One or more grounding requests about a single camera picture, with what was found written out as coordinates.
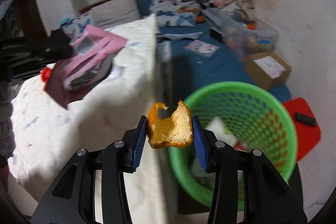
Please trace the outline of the butterfly pillow right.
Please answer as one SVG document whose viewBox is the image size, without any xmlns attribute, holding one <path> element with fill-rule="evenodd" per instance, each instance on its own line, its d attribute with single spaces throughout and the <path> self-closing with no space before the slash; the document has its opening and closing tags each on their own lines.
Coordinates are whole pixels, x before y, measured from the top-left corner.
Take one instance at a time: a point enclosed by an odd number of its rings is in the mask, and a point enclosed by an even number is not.
<svg viewBox="0 0 336 224">
<path fill-rule="evenodd" d="M 151 0 L 149 5 L 159 27 L 194 27 L 200 9 L 200 0 Z"/>
</svg>

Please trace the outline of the white quilted blanket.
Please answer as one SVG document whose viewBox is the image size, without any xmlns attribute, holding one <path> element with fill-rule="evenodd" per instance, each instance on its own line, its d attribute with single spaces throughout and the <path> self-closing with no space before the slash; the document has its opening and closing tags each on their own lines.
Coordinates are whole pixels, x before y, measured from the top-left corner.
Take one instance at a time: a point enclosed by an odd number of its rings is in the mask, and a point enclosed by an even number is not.
<svg viewBox="0 0 336 224">
<path fill-rule="evenodd" d="M 56 175 L 79 148 L 96 151 L 121 139 L 138 125 L 155 99 L 154 15 L 111 31 L 127 39 L 107 77 L 82 100 L 59 106 L 39 77 L 23 83 L 13 100 L 16 148 L 9 168 L 17 183 L 39 201 Z"/>
</svg>

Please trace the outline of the black remote control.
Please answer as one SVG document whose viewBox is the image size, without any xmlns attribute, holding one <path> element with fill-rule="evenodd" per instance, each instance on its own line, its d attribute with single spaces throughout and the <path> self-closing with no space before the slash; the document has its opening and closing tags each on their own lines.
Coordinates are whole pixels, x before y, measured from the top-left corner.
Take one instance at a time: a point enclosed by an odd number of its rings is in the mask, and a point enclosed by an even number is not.
<svg viewBox="0 0 336 224">
<path fill-rule="evenodd" d="M 295 121 L 310 127 L 315 127 L 317 125 L 317 121 L 314 118 L 302 113 L 295 113 Z"/>
</svg>

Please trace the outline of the red plastic stool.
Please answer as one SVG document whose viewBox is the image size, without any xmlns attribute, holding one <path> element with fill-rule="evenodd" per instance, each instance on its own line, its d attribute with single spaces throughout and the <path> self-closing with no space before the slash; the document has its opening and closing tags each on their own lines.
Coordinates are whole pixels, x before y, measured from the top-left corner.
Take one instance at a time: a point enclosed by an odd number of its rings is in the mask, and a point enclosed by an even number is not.
<svg viewBox="0 0 336 224">
<path fill-rule="evenodd" d="M 295 113 L 302 113 L 315 119 L 315 116 L 303 98 L 295 98 L 283 103 L 295 125 L 297 134 L 297 161 L 303 159 L 321 140 L 319 125 L 310 127 L 295 121 Z"/>
</svg>

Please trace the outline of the butterfly pillow left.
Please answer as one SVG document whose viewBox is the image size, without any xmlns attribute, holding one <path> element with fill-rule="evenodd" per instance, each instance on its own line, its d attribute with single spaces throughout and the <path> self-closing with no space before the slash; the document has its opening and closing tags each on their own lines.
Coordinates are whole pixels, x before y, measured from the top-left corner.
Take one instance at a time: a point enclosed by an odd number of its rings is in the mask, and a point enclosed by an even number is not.
<svg viewBox="0 0 336 224">
<path fill-rule="evenodd" d="M 65 18 L 60 23 L 60 28 L 70 38 L 71 42 L 74 42 L 78 38 L 82 37 L 87 25 L 93 24 L 91 11 L 84 12 L 76 18 Z"/>
</svg>

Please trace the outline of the green plastic mesh basket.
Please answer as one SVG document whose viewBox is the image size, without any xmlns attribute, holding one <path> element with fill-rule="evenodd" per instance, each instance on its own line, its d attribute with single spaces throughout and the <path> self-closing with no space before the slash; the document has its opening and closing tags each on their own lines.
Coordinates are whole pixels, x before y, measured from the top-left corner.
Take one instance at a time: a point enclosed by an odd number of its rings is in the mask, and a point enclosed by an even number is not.
<svg viewBox="0 0 336 224">
<path fill-rule="evenodd" d="M 275 96 L 251 84 L 225 81 L 194 91 L 184 103 L 202 127 L 219 118 L 226 132 L 248 148 L 262 150 L 289 181 L 298 141 L 292 118 Z"/>
</svg>

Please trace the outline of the plush toy pile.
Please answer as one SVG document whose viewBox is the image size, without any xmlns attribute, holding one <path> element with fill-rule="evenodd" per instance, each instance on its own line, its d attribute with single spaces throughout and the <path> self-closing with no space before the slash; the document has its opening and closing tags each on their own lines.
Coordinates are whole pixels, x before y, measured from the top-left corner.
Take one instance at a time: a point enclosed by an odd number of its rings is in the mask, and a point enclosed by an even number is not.
<svg viewBox="0 0 336 224">
<path fill-rule="evenodd" d="M 204 6 L 223 12 L 233 12 L 247 22 L 256 19 L 255 4 L 252 0 L 205 0 Z"/>
</svg>

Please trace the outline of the pink snack wrapper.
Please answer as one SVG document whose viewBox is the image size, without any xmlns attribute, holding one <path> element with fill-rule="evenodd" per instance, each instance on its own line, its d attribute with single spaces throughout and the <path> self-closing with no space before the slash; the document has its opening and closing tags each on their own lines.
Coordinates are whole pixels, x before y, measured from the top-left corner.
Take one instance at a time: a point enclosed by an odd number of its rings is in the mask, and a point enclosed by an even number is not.
<svg viewBox="0 0 336 224">
<path fill-rule="evenodd" d="M 82 100 L 110 74 L 113 59 L 126 46 L 127 39 L 93 25 L 71 44 L 73 55 L 59 60 L 45 85 L 45 92 L 61 107 Z"/>
</svg>

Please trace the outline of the clear plastic storage bin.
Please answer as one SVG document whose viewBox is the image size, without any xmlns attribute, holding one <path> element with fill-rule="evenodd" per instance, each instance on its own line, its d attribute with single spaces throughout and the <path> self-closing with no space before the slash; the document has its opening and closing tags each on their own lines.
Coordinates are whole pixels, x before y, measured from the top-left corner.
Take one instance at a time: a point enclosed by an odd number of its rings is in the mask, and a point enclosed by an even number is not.
<svg viewBox="0 0 336 224">
<path fill-rule="evenodd" d="M 256 18 L 252 24 L 243 22 L 233 12 L 222 12 L 220 31 L 224 44 L 244 60 L 248 55 L 271 51 L 278 41 L 278 31 Z"/>
</svg>

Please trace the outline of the brown cardboard box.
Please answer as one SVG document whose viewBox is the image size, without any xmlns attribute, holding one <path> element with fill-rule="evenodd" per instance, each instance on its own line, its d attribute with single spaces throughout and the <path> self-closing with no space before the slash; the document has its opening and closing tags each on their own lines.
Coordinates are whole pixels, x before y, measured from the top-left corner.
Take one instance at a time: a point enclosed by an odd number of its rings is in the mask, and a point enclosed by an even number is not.
<svg viewBox="0 0 336 224">
<path fill-rule="evenodd" d="M 291 73 L 291 67 L 273 51 L 249 55 L 244 70 L 258 87 L 267 91 L 284 84 Z"/>
</svg>

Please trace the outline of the colourful picture book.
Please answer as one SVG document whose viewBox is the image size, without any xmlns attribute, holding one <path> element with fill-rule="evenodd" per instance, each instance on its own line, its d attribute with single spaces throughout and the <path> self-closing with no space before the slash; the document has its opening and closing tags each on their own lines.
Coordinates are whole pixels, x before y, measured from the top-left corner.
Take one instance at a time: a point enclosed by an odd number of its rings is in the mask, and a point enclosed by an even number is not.
<svg viewBox="0 0 336 224">
<path fill-rule="evenodd" d="M 184 49 L 203 57 L 210 58 L 216 53 L 219 47 L 200 40 L 194 40 L 184 46 Z"/>
</svg>

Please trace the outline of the red mesh net bag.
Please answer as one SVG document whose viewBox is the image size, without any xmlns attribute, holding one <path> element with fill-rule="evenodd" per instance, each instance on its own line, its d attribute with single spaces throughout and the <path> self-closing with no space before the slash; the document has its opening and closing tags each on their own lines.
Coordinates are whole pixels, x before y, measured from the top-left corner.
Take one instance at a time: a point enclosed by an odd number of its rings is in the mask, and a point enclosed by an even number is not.
<svg viewBox="0 0 336 224">
<path fill-rule="evenodd" d="M 51 73 L 52 73 L 52 69 L 49 67 L 45 67 L 42 71 L 40 71 L 41 81 L 43 83 L 47 83 L 51 76 Z"/>
</svg>

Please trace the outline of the butterfly pillow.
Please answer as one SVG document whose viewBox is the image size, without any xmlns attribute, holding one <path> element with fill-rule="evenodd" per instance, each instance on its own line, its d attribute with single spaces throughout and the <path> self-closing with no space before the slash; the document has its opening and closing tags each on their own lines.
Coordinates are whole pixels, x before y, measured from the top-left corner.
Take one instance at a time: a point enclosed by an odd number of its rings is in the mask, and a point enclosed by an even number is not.
<svg viewBox="0 0 336 224">
<path fill-rule="evenodd" d="M 159 27 L 194 27 L 200 9 L 200 0 L 151 0 L 149 5 Z"/>
<path fill-rule="evenodd" d="M 76 18 L 65 18 L 60 23 L 60 28 L 70 38 L 71 42 L 74 42 L 78 38 L 82 37 L 87 25 L 93 24 L 91 11 L 84 12 Z"/>
</svg>

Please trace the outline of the beige pillow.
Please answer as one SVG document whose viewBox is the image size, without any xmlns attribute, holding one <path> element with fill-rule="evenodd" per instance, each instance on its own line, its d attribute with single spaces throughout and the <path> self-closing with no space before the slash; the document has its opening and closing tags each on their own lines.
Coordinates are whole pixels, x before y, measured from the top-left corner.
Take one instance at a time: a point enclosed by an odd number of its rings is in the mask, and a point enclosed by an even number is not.
<svg viewBox="0 0 336 224">
<path fill-rule="evenodd" d="M 103 29 L 141 19 L 136 0 L 111 0 L 93 7 L 91 14 L 95 26 Z"/>
</svg>

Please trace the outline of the orange peel piece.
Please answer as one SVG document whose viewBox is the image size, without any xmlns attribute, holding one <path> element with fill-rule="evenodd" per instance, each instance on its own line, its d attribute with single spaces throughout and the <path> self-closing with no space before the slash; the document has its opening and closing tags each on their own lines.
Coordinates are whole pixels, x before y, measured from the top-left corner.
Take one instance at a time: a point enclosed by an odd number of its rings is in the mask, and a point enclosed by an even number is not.
<svg viewBox="0 0 336 224">
<path fill-rule="evenodd" d="M 151 106 L 147 115 L 149 145 L 153 149 L 189 146 L 193 142 L 192 116 L 189 108 L 183 101 L 179 101 L 170 117 L 159 118 L 159 110 L 167 109 L 163 102 L 155 102 Z"/>
</svg>

